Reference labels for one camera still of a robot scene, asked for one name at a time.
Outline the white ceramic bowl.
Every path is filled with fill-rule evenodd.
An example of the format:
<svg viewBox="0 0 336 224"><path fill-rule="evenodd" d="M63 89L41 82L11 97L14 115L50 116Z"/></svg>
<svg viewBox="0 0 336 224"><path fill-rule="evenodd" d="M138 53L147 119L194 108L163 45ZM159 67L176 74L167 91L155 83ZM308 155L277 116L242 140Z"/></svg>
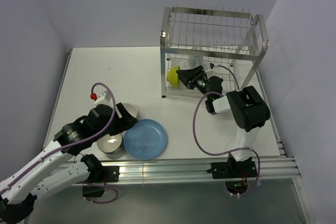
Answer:
<svg viewBox="0 0 336 224"><path fill-rule="evenodd" d="M138 115L138 111L136 109L136 107L131 104L131 103L118 103L118 104L122 104L123 107L127 110L127 112L134 118L137 118L137 115ZM116 112L118 114L118 117L119 118L122 118L122 114L118 108L118 106L116 106Z"/></svg>

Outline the pale blue mug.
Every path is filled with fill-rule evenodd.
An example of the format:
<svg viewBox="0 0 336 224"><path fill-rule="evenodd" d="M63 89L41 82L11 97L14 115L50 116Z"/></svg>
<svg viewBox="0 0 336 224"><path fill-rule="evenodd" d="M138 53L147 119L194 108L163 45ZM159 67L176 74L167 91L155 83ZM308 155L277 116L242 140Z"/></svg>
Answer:
<svg viewBox="0 0 336 224"><path fill-rule="evenodd" d="M189 55L188 65L191 69L201 66L203 64L202 56Z"/></svg>

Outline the lime green bowl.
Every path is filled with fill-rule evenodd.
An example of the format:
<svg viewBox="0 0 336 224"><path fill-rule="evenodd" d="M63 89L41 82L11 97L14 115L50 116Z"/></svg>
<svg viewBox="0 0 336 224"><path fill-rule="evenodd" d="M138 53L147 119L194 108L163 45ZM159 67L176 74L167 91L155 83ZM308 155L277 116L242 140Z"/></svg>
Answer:
<svg viewBox="0 0 336 224"><path fill-rule="evenodd" d="M177 75L177 71L180 70L179 66L171 68L166 75L167 81L171 84L172 87L178 88L180 86L180 80Z"/></svg>

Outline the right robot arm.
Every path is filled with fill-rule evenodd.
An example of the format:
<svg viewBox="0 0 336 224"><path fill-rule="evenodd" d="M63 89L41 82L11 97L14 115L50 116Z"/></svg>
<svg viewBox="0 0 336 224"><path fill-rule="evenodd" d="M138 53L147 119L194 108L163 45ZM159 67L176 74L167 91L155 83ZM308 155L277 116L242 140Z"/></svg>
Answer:
<svg viewBox="0 0 336 224"><path fill-rule="evenodd" d="M176 70L177 78L189 90L197 89L203 94L198 102L193 115L193 135L199 149L209 156L228 154L232 161L227 164L228 173L234 177L240 176L245 171L244 161L257 155L253 146L260 129L270 119L270 109L253 86L223 93L223 79L218 76L207 76L203 66L194 69ZM237 125L237 133L232 147L222 153L210 153L204 150L196 136L196 115L202 101L205 102L209 114L215 115L231 112Z"/></svg>

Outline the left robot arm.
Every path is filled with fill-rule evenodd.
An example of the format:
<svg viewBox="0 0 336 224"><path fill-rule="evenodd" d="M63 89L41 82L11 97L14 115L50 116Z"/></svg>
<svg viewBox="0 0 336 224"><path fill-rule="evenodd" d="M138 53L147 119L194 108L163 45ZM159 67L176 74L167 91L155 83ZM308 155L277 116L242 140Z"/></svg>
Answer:
<svg viewBox="0 0 336 224"><path fill-rule="evenodd" d="M54 175L51 172L102 137L118 135L137 122L138 119L118 103L99 104L88 115L64 125L33 160L1 182L1 221L19 223L33 212L38 201L76 183L100 182L104 168L93 154L84 155L64 172Z"/></svg>

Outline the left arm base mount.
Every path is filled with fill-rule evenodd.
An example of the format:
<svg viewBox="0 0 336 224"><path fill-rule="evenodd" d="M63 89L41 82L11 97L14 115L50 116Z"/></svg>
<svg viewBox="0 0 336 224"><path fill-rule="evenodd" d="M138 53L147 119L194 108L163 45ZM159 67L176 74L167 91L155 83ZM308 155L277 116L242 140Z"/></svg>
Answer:
<svg viewBox="0 0 336 224"><path fill-rule="evenodd" d="M109 183L118 182L119 175L119 166L103 166L101 169L91 172L88 179L81 182L84 200L97 205L105 205L116 201L119 192ZM105 201L98 200L107 191L113 192L114 197Z"/></svg>

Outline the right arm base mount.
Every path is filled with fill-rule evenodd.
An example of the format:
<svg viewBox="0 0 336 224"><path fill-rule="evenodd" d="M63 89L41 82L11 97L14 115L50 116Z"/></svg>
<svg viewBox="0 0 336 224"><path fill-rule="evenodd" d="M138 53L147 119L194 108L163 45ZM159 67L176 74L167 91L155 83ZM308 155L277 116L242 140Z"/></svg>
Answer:
<svg viewBox="0 0 336 224"><path fill-rule="evenodd" d="M213 179L234 179L225 182L225 187L230 194L241 195L248 190L248 179L256 178L257 167L252 158L245 161L236 161L229 157L225 162L213 162L206 171Z"/></svg>

